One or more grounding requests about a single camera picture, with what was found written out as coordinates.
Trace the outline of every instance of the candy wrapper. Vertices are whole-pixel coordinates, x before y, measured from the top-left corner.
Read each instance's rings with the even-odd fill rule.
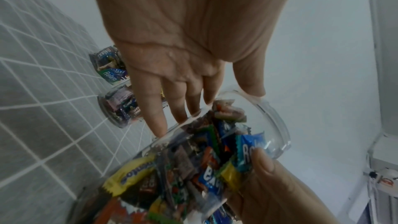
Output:
[[[167,101],[163,92],[159,95],[162,98],[163,108],[165,108]],[[142,119],[141,110],[130,83],[115,86],[105,95],[98,96],[97,99],[104,115],[119,128],[124,128]]]
[[[130,97],[123,88],[110,106]],[[251,153],[278,158],[286,126],[265,100],[231,90],[170,130],[78,200],[70,224],[231,224],[222,206],[252,169]]]
[[[110,84],[126,80],[126,66],[116,46],[109,46],[98,53],[89,54],[95,71]]]

